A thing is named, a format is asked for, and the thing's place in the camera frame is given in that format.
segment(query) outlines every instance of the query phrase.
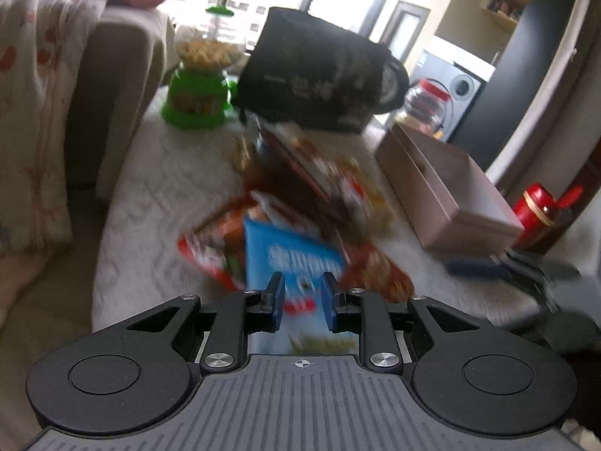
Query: table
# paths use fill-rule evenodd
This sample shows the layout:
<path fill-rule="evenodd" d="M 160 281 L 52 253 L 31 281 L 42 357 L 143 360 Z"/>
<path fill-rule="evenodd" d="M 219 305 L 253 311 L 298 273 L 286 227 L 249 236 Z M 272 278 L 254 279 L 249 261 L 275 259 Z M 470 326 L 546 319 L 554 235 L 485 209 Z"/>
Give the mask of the table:
<path fill-rule="evenodd" d="M 227 199 L 242 193 L 231 165 L 239 123 L 217 130 L 182 131 L 160 117 L 166 88 L 158 91 L 133 139 L 104 227 L 92 301 L 92 328 L 100 330 L 182 294 L 218 300 L 223 289 L 178 254 L 176 240 Z M 354 156 L 381 184 L 393 206 L 389 233 L 374 243 L 406 271 L 415 291 L 494 324 L 533 315 L 537 304 L 504 283 L 462 280 L 447 275 L 413 232 L 371 152 L 382 132 L 363 136 L 308 131 L 328 155 Z"/>

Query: black bag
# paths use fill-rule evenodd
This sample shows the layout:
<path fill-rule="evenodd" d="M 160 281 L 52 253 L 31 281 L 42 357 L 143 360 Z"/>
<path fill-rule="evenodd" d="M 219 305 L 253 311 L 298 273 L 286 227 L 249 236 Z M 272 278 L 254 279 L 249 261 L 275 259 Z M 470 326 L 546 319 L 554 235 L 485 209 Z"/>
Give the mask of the black bag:
<path fill-rule="evenodd" d="M 386 65 L 385 78 L 398 83 L 385 104 Z M 386 47 L 305 12 L 271 8 L 235 104 L 270 122 L 362 132 L 374 113 L 399 108 L 408 87 L 405 68 Z"/>

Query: metal screw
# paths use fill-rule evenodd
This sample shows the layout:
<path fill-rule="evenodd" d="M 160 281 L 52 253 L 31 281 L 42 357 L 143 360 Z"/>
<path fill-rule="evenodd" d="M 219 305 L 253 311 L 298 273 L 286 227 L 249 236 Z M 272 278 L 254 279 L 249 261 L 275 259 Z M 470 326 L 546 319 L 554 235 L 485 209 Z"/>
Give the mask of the metal screw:
<path fill-rule="evenodd" d="M 204 363 L 211 368 L 225 368 L 234 362 L 234 358 L 224 352 L 214 352 L 204 358 Z"/>
<path fill-rule="evenodd" d="M 396 354 L 391 352 L 377 352 L 371 355 L 370 361 L 373 365 L 380 368 L 390 368 L 399 364 L 400 360 Z"/>

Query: open box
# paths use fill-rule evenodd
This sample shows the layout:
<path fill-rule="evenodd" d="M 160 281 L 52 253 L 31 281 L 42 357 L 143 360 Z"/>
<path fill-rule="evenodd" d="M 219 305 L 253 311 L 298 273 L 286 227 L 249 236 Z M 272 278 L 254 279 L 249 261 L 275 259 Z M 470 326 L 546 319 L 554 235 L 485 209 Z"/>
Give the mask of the open box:
<path fill-rule="evenodd" d="M 456 147 L 393 126 L 376 159 L 426 250 L 500 254 L 524 230 L 497 188 Z"/>

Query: brown floor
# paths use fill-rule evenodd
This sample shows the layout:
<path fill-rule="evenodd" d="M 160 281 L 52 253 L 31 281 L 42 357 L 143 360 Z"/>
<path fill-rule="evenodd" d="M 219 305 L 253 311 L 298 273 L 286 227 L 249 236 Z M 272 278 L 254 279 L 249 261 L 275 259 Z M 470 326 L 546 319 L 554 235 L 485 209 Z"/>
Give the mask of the brown floor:
<path fill-rule="evenodd" d="M 40 431 L 25 396 L 32 363 L 91 331 L 91 298 L 106 207 L 92 190 L 69 197 L 74 245 L 22 294 L 0 332 L 0 450 L 17 451 Z"/>

